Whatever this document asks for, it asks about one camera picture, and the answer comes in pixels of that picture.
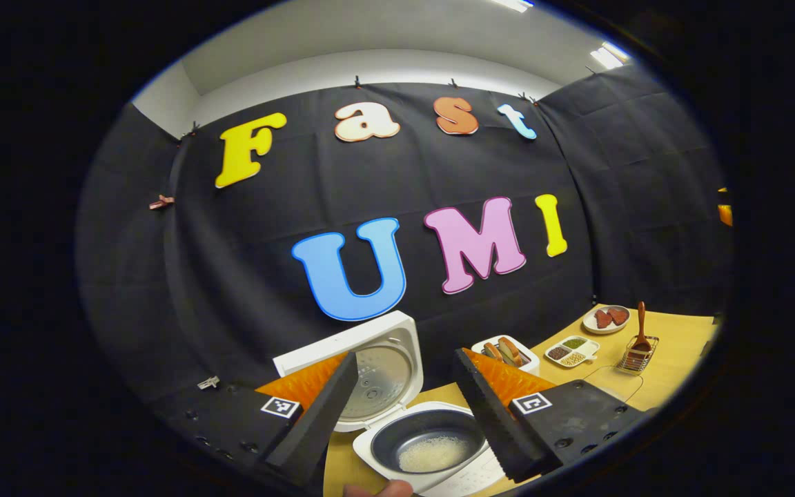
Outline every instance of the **black fabric backdrop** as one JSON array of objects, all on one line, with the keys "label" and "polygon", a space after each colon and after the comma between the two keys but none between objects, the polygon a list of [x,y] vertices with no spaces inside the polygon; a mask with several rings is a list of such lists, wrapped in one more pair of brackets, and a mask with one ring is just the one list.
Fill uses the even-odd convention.
[{"label": "black fabric backdrop", "polygon": [[[443,133],[438,97],[469,101],[480,129]],[[384,104],[400,132],[341,142],[333,114],[357,101]],[[521,137],[496,111],[501,104],[521,111],[537,139]],[[273,130],[267,155],[255,155],[261,172],[215,188],[221,133],[271,113],[284,113],[287,125]],[[274,356],[357,324],[321,312],[291,257],[294,243],[341,233],[346,276],[364,295],[380,277],[355,230],[395,217],[407,287],[394,309],[416,320],[429,389],[451,381],[452,349],[502,333],[542,342],[587,311],[594,293],[628,306],[644,299],[651,311],[715,311],[728,276],[728,226],[716,214],[722,186],[703,134],[633,66],[561,88],[538,107],[430,84],[322,89],[218,119],[181,148],[129,106],[88,178],[79,277],[101,345],[144,402],[214,374],[262,384],[277,377]],[[149,211],[159,193],[176,204]],[[545,254],[533,203],[542,194],[559,201],[568,251],[558,257]],[[475,274],[470,289],[445,295],[438,237],[423,217],[453,206],[479,228],[483,201],[494,196],[512,201],[527,264],[488,280]]]}]

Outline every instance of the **white wall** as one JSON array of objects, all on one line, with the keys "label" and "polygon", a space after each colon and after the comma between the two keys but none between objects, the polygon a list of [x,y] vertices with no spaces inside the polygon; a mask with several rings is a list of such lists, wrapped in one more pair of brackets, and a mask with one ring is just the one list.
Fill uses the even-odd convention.
[{"label": "white wall", "polygon": [[528,97],[536,99],[560,88],[555,82],[529,72],[473,57],[428,50],[357,50],[281,64],[215,89],[197,101],[183,125],[183,133],[192,127],[193,120],[204,126],[263,101],[349,86],[356,75],[362,85],[385,82],[447,85],[454,78],[460,87],[509,95],[526,92]]},{"label": "white wall", "polygon": [[199,98],[183,62],[177,61],[141,89],[132,103],[164,131],[180,138],[192,129],[192,112]]}]

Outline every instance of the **wooden spatula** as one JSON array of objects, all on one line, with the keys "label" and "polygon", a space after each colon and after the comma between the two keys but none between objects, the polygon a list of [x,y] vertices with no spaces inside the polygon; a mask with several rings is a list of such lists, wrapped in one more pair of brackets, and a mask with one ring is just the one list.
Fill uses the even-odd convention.
[{"label": "wooden spatula", "polygon": [[646,334],[643,333],[643,320],[646,319],[646,304],[643,301],[637,304],[637,317],[640,318],[640,333],[637,334],[637,342],[631,346],[631,349],[649,352],[652,350],[652,345],[646,340]]}]

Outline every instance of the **meat slice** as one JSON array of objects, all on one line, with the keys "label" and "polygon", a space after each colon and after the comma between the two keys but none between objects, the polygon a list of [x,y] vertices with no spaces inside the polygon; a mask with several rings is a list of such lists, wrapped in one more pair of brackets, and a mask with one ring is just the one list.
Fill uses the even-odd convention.
[{"label": "meat slice", "polygon": [[608,327],[609,323],[612,322],[612,316],[603,312],[602,309],[594,312],[593,316],[597,318],[597,327],[600,328],[600,330]]},{"label": "meat slice", "polygon": [[609,308],[609,315],[612,316],[612,320],[615,321],[615,324],[622,325],[627,321],[627,318],[631,317],[630,312],[625,311],[624,309],[619,309],[618,307]]}]

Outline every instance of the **orange foam pad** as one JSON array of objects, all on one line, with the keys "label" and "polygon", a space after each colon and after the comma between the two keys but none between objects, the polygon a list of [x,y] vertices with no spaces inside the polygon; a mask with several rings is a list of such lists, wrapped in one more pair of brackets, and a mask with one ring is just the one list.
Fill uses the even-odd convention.
[{"label": "orange foam pad", "polygon": [[348,352],[344,352],[334,355],[332,358],[324,359],[321,362],[316,362],[299,371],[291,372],[283,378],[278,378],[271,383],[263,384],[256,391],[265,393],[266,396],[299,402],[305,413],[312,406],[312,402],[315,402],[318,394],[324,389],[324,385],[337,371],[337,368],[340,367],[347,355]]},{"label": "orange foam pad", "polygon": [[496,359],[488,358],[482,353],[476,353],[469,349],[462,350],[471,359],[477,371],[480,371],[483,378],[486,378],[489,387],[493,389],[505,409],[508,409],[508,405],[513,399],[556,387],[556,384],[548,380],[543,380],[514,366],[496,361]]}]

